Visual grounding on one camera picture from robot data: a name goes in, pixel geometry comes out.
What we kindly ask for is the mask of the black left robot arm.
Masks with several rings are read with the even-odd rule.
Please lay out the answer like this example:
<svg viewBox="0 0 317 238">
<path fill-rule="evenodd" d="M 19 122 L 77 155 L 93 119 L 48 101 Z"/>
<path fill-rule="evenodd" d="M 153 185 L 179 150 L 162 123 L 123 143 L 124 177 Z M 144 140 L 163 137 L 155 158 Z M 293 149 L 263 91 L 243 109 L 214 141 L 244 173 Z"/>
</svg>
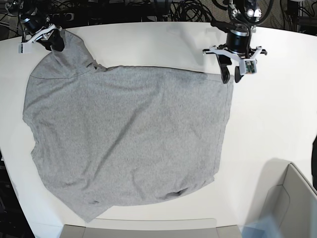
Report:
<svg viewBox="0 0 317 238">
<path fill-rule="evenodd" d="M 230 80 L 228 66 L 232 65 L 233 60 L 238 63 L 234 72 L 236 83 L 246 74 L 257 73 L 256 57 L 260 54 L 267 55 L 267 51 L 261 46 L 251 48 L 251 37 L 256 26 L 266 21 L 272 7 L 273 1 L 270 1 L 266 13 L 262 15 L 256 0 L 230 0 L 227 5 L 230 22 L 211 20 L 212 27 L 226 33 L 226 42 L 212 46 L 204 52 L 216 56 L 224 84 Z"/>
</svg>

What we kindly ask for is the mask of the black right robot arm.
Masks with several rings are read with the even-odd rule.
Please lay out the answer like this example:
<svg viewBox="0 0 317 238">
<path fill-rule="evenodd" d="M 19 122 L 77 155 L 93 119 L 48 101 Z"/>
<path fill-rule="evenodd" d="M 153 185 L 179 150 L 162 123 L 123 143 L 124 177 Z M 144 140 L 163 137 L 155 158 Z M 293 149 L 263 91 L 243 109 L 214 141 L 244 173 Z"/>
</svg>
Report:
<svg viewBox="0 0 317 238">
<path fill-rule="evenodd" d="M 20 54 L 30 53 L 34 43 L 41 44 L 48 51 L 64 50 L 60 34 L 62 28 L 38 11 L 35 0 L 9 0 L 5 3 L 5 9 L 9 15 L 17 17 L 22 31 L 22 40 L 18 45 Z"/>
</svg>

